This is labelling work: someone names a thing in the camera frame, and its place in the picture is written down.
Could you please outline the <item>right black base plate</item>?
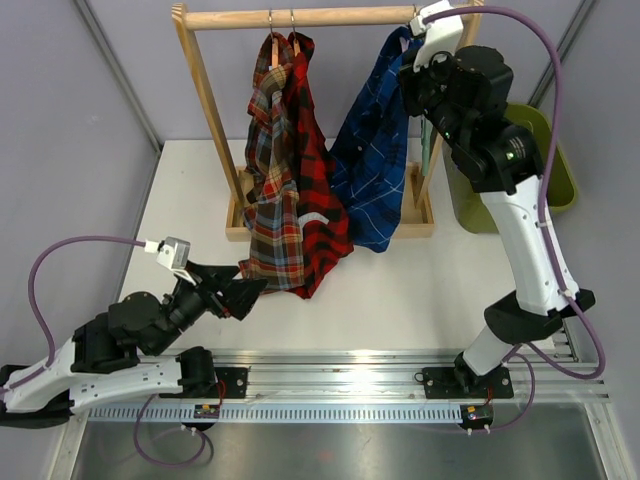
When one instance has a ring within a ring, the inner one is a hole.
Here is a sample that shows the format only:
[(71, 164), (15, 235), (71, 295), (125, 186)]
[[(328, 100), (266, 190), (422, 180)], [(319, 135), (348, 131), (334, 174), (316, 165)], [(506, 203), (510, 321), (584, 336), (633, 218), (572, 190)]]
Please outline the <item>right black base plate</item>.
[(460, 376), (462, 370), (455, 367), (424, 367), (422, 385), (428, 399), (511, 399), (514, 390), (510, 372), (497, 367), (487, 375), (473, 373)]

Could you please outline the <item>mint green hanger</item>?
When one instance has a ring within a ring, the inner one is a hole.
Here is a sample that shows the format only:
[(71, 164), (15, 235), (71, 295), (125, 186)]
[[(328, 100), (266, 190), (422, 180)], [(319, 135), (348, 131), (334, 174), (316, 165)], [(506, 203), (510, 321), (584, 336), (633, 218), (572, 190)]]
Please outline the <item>mint green hanger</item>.
[(431, 134), (432, 125), (425, 118), (421, 118), (421, 174), (423, 177), (427, 176), (429, 166), (431, 162)]

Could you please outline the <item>wooden hanger of brown shirt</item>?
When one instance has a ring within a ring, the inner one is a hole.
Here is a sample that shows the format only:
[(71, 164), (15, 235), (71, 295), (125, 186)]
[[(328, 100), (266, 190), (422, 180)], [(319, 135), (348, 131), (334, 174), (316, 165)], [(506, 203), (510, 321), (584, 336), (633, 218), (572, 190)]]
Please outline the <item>wooden hanger of brown shirt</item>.
[(276, 69), (279, 65), (279, 40), (276, 37), (273, 27), (273, 10), (268, 10), (269, 36), (271, 41), (271, 64), (269, 70)]

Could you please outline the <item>brown plaid shirt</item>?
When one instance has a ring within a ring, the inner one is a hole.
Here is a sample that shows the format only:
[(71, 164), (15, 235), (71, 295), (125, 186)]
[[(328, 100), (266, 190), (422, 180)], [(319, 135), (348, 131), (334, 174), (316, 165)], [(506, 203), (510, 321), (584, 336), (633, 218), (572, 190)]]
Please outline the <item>brown plaid shirt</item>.
[(250, 233), (249, 257), (240, 262), (244, 277), (268, 281), (268, 292), (291, 290), (304, 280), (299, 194), (292, 172), (294, 128), (284, 101), (294, 52), (283, 35), (275, 34), (280, 65), (269, 70), (268, 35), (258, 53), (247, 107), (250, 123), (245, 171), (251, 175), (253, 186), (243, 211), (244, 225)]

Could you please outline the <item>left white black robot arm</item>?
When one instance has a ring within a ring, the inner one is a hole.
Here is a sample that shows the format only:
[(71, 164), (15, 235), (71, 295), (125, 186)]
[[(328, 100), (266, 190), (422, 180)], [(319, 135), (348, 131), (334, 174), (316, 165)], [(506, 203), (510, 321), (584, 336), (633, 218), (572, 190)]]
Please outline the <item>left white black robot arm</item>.
[(235, 267), (205, 268), (179, 278), (163, 295), (138, 291), (77, 328), (53, 359), (1, 369), (1, 424), (19, 429), (63, 425), (92, 407), (160, 395), (203, 398), (221, 391), (212, 353), (169, 347), (202, 316), (244, 319), (266, 289)]

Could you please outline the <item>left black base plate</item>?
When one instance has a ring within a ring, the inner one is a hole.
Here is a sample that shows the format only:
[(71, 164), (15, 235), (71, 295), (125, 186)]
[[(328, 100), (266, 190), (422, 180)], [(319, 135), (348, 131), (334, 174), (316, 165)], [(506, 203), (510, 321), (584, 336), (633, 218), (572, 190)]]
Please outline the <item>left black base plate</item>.
[(245, 367), (216, 367), (216, 379), (224, 385), (224, 399), (239, 400), (247, 395), (249, 369)]

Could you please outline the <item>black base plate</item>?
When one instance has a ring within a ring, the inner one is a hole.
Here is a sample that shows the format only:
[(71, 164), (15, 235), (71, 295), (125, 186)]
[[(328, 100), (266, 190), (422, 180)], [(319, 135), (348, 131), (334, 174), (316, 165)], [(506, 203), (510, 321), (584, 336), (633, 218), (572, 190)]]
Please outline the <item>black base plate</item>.
[(247, 395), (249, 369), (245, 367), (216, 367), (216, 379), (224, 385), (224, 399), (239, 400)]
[(460, 376), (462, 370), (455, 367), (424, 367), (422, 385), (428, 399), (511, 399), (514, 390), (510, 372), (497, 367), (487, 375), (473, 373)]

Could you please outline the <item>blue plaid shirt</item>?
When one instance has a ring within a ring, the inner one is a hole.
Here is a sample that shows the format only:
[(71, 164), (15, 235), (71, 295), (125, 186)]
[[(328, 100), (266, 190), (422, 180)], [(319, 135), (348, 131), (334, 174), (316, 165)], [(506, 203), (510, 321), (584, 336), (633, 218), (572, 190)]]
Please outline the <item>blue plaid shirt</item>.
[(405, 188), (409, 115), (398, 82), (401, 38), (410, 41), (408, 50), (422, 45), (404, 26), (387, 37), (330, 148), (331, 188), (347, 211), (350, 238), (375, 253), (387, 250), (400, 224)]

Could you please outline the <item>lilac hanger of blue shirt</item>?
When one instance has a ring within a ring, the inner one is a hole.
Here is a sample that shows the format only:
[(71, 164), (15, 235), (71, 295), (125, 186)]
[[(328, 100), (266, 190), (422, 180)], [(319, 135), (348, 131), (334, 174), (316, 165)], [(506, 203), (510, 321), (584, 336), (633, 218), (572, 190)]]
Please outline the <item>lilac hanger of blue shirt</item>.
[[(418, 13), (418, 9), (416, 5), (413, 5), (413, 15), (412, 17), (415, 18), (417, 16)], [(410, 41), (406, 38), (401, 38), (400, 39), (400, 45), (401, 45), (401, 51), (402, 52), (406, 52), (409, 48), (410, 45)]]

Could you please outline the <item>wooden hanger of red shirt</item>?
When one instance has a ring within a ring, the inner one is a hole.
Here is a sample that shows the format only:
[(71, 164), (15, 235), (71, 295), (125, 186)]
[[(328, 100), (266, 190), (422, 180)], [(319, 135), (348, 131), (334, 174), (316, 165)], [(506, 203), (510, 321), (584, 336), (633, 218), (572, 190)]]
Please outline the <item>wooden hanger of red shirt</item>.
[(293, 51), (294, 51), (294, 55), (297, 56), (301, 52), (301, 47), (300, 47), (300, 43), (299, 43), (297, 31), (296, 31), (295, 15), (294, 15), (294, 10), (293, 9), (290, 9), (290, 23), (291, 23), (291, 31), (292, 31), (292, 36), (293, 36), (292, 48), (293, 48)]

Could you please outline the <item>red black plaid shirt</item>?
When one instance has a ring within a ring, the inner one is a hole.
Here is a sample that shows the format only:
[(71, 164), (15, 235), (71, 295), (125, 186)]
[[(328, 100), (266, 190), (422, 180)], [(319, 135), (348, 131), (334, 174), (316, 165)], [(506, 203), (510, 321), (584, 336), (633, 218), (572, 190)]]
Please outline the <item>red black plaid shirt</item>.
[(293, 70), (285, 89), (285, 102), (295, 128), (294, 171), (299, 200), (298, 222), (302, 231), (304, 281), (292, 290), (308, 300), (326, 275), (354, 250), (349, 218), (330, 183), (336, 162), (315, 117), (308, 70), (315, 44), (297, 32), (301, 52), (293, 57)]

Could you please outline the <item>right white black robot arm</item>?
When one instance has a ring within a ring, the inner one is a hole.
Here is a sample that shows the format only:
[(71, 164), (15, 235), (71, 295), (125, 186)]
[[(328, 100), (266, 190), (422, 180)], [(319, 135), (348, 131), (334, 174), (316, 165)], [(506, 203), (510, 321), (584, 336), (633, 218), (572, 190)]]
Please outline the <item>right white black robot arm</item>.
[(462, 395), (476, 396), (519, 346), (548, 338), (567, 318), (582, 318), (595, 295), (578, 286), (560, 252), (535, 138), (505, 115), (513, 72), (503, 56), (468, 46), (419, 63), (411, 49), (398, 80), (407, 113), (431, 123), (487, 208), (515, 282), (514, 291), (485, 309), (484, 329), (447, 375)]

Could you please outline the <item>aluminium mounting rail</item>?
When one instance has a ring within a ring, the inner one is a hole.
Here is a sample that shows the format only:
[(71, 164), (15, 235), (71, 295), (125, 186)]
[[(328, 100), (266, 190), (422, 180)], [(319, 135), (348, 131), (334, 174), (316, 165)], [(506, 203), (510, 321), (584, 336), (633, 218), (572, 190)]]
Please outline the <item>aluminium mounting rail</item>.
[(242, 352), (215, 356), (216, 367), (249, 369), (244, 399), (224, 391), (200, 398), (151, 395), (92, 407), (94, 421), (185, 423), (404, 423), (460, 424), (480, 407), (501, 404), (605, 403), (601, 380), (578, 380), (537, 360), (527, 350), (503, 366), (510, 372), (511, 399), (428, 399), (424, 367), (452, 367), (450, 356), (423, 352), (355, 351), (345, 354), (267, 355)]

